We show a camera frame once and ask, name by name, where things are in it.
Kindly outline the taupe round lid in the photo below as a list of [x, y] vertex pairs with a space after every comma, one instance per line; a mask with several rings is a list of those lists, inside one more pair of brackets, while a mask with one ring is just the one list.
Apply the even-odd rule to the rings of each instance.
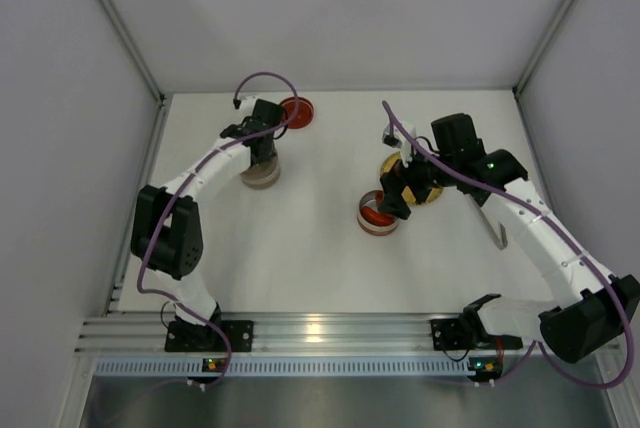
[[271, 173], [276, 169], [278, 162], [279, 162], [278, 153], [274, 151], [268, 160], [261, 161], [253, 165], [248, 170], [248, 173], [250, 173], [252, 176], [258, 176], [258, 177], [267, 176], [269, 173]]

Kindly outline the red sausage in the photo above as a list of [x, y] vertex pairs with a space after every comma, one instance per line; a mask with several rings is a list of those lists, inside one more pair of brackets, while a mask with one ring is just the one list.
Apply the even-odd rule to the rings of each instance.
[[378, 227], [390, 226], [395, 222], [392, 216], [379, 213], [370, 206], [362, 207], [360, 209], [360, 214], [367, 223]]

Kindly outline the red steel lunch bowl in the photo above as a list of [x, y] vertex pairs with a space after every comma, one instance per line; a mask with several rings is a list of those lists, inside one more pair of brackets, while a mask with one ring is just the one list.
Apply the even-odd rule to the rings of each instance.
[[365, 193], [358, 202], [357, 222], [366, 233], [373, 236], [387, 236], [399, 226], [396, 217], [378, 211], [382, 198], [381, 190], [372, 190]]

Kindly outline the taupe steel lunch bowl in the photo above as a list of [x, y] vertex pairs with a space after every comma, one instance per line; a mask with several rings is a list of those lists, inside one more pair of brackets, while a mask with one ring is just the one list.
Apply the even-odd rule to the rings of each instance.
[[271, 173], [269, 173], [267, 176], [262, 176], [262, 177], [252, 176], [250, 173], [248, 173], [249, 169], [247, 169], [246, 171], [240, 174], [240, 179], [246, 186], [252, 189], [257, 189], [257, 190], [267, 189], [273, 186], [278, 181], [281, 173], [279, 162], [278, 162], [278, 165], [276, 166], [276, 169]]

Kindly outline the steel food tongs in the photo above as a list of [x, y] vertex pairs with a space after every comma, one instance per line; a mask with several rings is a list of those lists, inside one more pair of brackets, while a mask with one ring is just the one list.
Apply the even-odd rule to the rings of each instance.
[[471, 196], [467, 195], [470, 206], [473, 208], [485, 232], [499, 251], [504, 251], [508, 247], [508, 237], [505, 227], [495, 218], [488, 216]]

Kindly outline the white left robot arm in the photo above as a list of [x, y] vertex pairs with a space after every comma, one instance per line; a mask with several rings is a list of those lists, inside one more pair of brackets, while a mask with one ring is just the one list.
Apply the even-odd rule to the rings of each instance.
[[172, 180], [138, 193], [130, 249], [141, 261], [137, 289], [176, 308], [174, 325], [192, 335], [218, 332], [219, 303], [198, 265], [204, 255], [201, 208], [231, 181], [276, 160], [276, 131], [287, 129], [279, 104], [258, 97], [235, 101], [243, 118], [228, 125], [208, 150]]

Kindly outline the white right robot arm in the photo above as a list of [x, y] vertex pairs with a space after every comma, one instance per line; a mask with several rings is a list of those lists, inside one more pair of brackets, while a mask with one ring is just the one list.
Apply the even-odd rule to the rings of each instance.
[[472, 118], [449, 115], [431, 124], [437, 149], [430, 153], [395, 116], [382, 135], [400, 151], [380, 177], [380, 211], [406, 220], [403, 198], [419, 202], [436, 188], [454, 187], [497, 220], [547, 284], [549, 302], [488, 294], [467, 305], [460, 323], [476, 345], [498, 336], [542, 342], [560, 360], [574, 364], [618, 336], [631, 341], [630, 322], [639, 304], [639, 282], [618, 277], [593, 259], [537, 192], [527, 170], [507, 150], [488, 153]]

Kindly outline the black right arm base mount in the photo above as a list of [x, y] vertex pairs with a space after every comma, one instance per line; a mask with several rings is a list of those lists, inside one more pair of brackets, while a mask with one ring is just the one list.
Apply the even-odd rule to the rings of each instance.
[[510, 335], [480, 335], [465, 327], [461, 320], [435, 318], [429, 321], [433, 347], [436, 351], [519, 350], [524, 347], [519, 337]]

